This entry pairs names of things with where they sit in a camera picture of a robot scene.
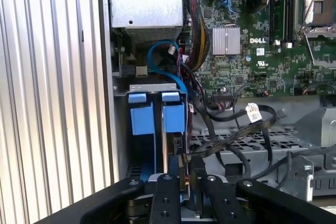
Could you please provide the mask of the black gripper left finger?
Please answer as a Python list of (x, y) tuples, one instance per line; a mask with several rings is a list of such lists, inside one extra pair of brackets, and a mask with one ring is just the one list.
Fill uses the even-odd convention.
[(179, 158), (147, 182), (127, 177), (39, 223), (181, 223)]

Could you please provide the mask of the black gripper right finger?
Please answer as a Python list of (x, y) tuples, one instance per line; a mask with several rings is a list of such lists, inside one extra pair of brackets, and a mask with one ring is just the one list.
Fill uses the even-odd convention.
[(200, 156), (193, 171), (218, 223), (335, 223), (335, 215), (254, 179), (235, 185), (209, 175)]

